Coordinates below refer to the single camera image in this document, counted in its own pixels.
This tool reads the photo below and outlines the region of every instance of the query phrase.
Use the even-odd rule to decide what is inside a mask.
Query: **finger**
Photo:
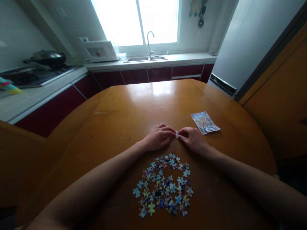
[[[162,141],[161,146],[162,148],[170,143],[170,137],[166,138],[164,141]]]
[[[161,136],[176,136],[175,133],[173,133],[172,131],[169,130],[165,130],[165,131],[161,131]]]
[[[193,128],[191,127],[184,127],[181,130],[179,130],[178,135],[181,135],[182,133],[189,133]]]
[[[176,133],[176,131],[174,130],[174,129],[172,129],[171,127],[169,127],[169,126],[165,126],[165,127],[163,127],[163,128],[160,128],[160,130],[169,130],[169,131],[172,131],[173,133]]]
[[[184,143],[187,143],[187,141],[188,141],[188,138],[181,136],[181,135],[178,135],[178,139],[183,141]]]
[[[158,125],[158,128],[162,128],[162,127],[165,127],[165,126],[167,126],[167,125],[166,125],[166,124],[161,123],[161,124],[159,124],[159,125]]]

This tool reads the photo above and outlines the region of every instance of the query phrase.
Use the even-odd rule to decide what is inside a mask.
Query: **microwave oven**
[[[111,41],[81,42],[81,48],[87,62],[117,61],[120,59],[117,46]]]

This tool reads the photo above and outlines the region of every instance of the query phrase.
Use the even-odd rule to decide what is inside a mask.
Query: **pan handle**
[[[28,64],[28,63],[33,62],[33,61],[34,60],[32,60],[32,59],[27,59],[27,60],[23,60],[23,63]]]

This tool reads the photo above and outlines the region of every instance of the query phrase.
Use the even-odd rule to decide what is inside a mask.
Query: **white countertop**
[[[0,91],[0,120],[9,122],[87,72],[87,68],[83,66],[45,86],[25,88],[15,95]]]
[[[126,62],[125,60],[113,61],[113,62],[100,62],[100,63],[86,63],[84,64],[91,71],[98,70],[112,70],[112,69],[138,69],[146,67],[162,67],[171,65],[183,65],[183,64],[203,64],[206,62],[214,63],[217,59],[215,56],[211,56],[209,53],[183,53],[183,54],[170,54],[166,55],[167,60],[155,60],[145,62]]]
[[[125,60],[86,63],[65,76],[47,84],[43,87],[22,89],[22,93],[12,95],[6,91],[0,91],[0,120],[14,124],[23,116],[29,114],[44,99],[56,94],[78,77],[90,71],[112,70],[112,69],[138,69],[146,67],[163,67],[171,65],[188,65],[214,63],[217,57],[208,53],[184,53],[166,55],[167,60],[155,60],[146,62],[124,63]]]

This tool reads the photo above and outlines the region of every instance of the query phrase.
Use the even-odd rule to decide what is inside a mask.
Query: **hand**
[[[165,124],[157,125],[143,140],[139,143],[144,151],[155,151],[163,148],[170,143],[170,136],[176,136],[176,132]]]
[[[205,141],[200,131],[196,128],[182,128],[178,132],[178,139],[183,141],[193,152],[203,157],[207,157],[214,149]]]

